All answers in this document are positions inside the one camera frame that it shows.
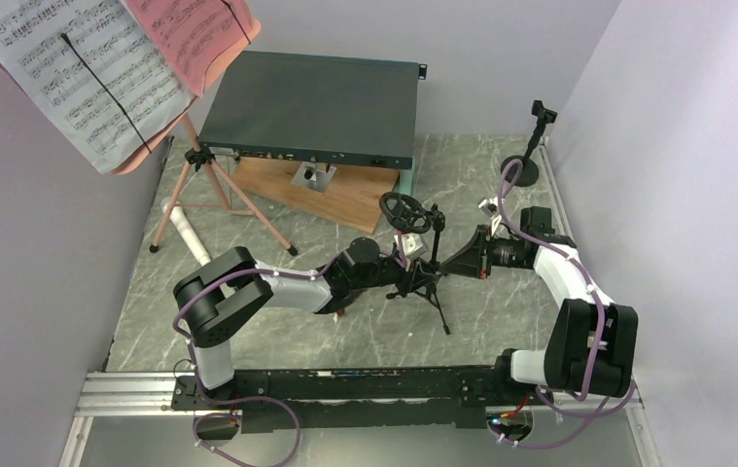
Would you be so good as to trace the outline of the black tripod mic stand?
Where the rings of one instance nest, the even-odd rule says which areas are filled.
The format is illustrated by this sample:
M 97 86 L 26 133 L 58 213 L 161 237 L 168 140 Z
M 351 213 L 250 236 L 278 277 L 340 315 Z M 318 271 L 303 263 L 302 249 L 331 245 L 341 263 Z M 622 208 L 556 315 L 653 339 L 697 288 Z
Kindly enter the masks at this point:
M 423 204 L 416 198 L 396 192 L 387 192 L 380 197 L 379 206 L 382 214 L 386 221 L 394 228 L 396 233 L 403 234 L 420 234 L 423 238 L 424 243 L 428 247 L 428 252 L 422 257 L 417 258 L 413 261 L 408 261 L 405 258 L 400 258 L 397 255 L 397 249 L 395 245 L 395 238 L 393 249 L 391 252 L 391 258 L 399 262 L 403 267 L 410 267 L 414 269 L 417 264 L 431 264 L 435 269 L 439 271 L 440 263 L 437 255 L 439 252 L 439 241 L 440 234 L 445 229 L 445 215 L 439 209 L 436 203 L 433 203 L 429 209 L 426 209 Z M 443 273 L 439 271 L 439 279 L 443 277 Z M 424 299 L 427 303 L 433 306 L 439 313 L 439 318 L 444 333 L 449 336 L 451 334 L 450 328 L 446 322 L 444 312 L 437 293 L 433 296 L 421 296 L 416 293 L 409 294 L 395 294 L 394 292 L 386 295 L 387 300 L 393 300 L 396 298 L 406 298 L 408 295 L 416 295 Z

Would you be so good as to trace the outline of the pink sheet music page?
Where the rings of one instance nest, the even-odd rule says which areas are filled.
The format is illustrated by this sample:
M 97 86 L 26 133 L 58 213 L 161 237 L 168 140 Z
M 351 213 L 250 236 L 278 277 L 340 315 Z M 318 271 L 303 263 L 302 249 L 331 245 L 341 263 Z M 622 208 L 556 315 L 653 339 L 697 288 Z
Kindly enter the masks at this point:
M 123 3 L 182 83 L 201 96 L 262 30 L 245 1 Z

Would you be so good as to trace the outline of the black round-base mic stand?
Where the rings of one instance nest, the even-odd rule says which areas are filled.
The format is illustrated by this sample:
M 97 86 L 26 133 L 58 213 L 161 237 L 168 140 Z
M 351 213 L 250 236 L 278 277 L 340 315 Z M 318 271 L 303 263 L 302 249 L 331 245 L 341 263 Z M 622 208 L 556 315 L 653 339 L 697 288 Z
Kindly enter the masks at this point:
M 506 180 L 521 188 L 530 187 L 539 180 L 540 169 L 531 157 L 540 146 L 546 127 L 554 124 L 558 116 L 556 111 L 545 107 L 539 99 L 533 101 L 531 114 L 536 118 L 536 123 L 524 153 L 505 158 L 500 166 L 500 173 L 506 175 Z

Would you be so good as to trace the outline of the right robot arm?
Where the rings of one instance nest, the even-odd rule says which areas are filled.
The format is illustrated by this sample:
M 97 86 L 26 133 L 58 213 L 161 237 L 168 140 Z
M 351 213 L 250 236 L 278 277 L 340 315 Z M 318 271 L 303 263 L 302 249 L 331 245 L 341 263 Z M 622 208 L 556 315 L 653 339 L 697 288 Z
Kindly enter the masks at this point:
M 530 269 L 546 285 L 559 312 L 545 348 L 505 352 L 506 368 L 492 377 L 498 400 L 514 404 L 531 385 L 622 397 L 630 388 L 638 328 L 631 306 L 618 305 L 580 270 L 574 242 L 557 233 L 551 211 L 520 212 L 519 233 L 500 237 L 480 225 L 473 238 L 440 267 L 484 279 L 495 267 Z

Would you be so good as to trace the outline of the white microphone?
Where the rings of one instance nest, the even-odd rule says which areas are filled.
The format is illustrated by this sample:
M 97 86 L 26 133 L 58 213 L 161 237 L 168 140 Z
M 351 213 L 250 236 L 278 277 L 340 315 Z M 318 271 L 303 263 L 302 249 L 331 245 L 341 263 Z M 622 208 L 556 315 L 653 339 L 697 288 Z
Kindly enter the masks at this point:
M 205 266 L 211 261 L 210 254 L 197 236 L 181 206 L 177 205 L 172 209 L 167 222 L 173 224 L 175 230 L 201 266 Z

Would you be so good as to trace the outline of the green microphone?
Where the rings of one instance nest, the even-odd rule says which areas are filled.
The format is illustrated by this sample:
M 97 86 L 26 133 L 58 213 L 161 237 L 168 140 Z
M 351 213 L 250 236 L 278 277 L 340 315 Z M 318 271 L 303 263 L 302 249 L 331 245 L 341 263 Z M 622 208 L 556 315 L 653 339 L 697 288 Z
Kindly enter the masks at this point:
M 411 160 L 411 168 L 406 172 L 406 193 L 410 196 L 413 195 L 414 191 L 414 181 L 416 176 L 416 168 L 417 168 L 417 162 L 416 159 Z

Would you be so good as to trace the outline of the pink music stand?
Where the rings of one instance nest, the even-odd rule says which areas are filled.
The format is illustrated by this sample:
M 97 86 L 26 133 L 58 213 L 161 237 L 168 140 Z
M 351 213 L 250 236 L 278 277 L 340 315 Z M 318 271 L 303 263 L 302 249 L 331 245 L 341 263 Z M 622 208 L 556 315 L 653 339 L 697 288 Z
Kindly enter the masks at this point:
M 0 68 L 2 68 L 7 73 L 7 75 L 13 80 L 13 78 L 8 74 L 6 69 L 1 66 L 1 64 L 0 64 Z M 173 127 L 175 127 L 176 125 L 182 125 L 186 129 L 187 135 L 189 136 L 191 140 L 192 147 L 186 155 L 186 162 L 181 171 L 179 179 L 176 183 L 176 189 L 182 190 L 188 178 L 190 177 L 190 175 L 196 172 L 199 172 L 199 171 L 203 171 L 207 175 L 215 191 L 215 194 L 217 196 L 217 207 L 226 212 L 231 212 L 233 209 L 233 206 L 232 206 L 233 200 L 235 198 L 244 198 L 244 193 L 231 180 L 229 173 L 226 170 L 224 170 L 216 162 L 215 157 L 210 152 L 209 148 L 205 144 L 199 141 L 196 130 L 193 125 L 193 122 L 190 118 L 189 112 L 193 104 L 200 97 L 202 97 L 202 95 L 198 96 L 194 93 L 193 95 L 194 95 L 194 99 L 192 103 L 171 124 L 169 124 L 163 131 L 158 133 L 153 138 L 150 144 L 150 147 L 147 151 L 135 152 L 130 159 L 128 159 L 122 165 L 118 166 L 116 169 L 110 172 L 107 172 L 107 173 L 125 174 L 125 173 L 132 171 L 154 151 L 156 146 L 169 134 L 169 132 L 172 130 Z

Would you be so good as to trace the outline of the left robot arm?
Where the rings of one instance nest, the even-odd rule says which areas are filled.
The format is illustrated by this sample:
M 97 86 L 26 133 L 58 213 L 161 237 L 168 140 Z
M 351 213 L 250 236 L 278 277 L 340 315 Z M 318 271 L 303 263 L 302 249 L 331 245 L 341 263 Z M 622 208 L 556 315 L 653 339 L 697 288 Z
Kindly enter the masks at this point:
M 197 396 L 213 409 L 235 395 L 230 339 L 264 307 L 331 314 L 367 289 L 394 287 L 392 298 L 430 298 L 441 277 L 439 264 L 404 260 L 399 248 L 381 253 L 360 237 L 316 269 L 280 269 L 256 260 L 248 248 L 231 248 L 181 279 L 173 288 L 179 307 L 173 327 L 193 354 Z

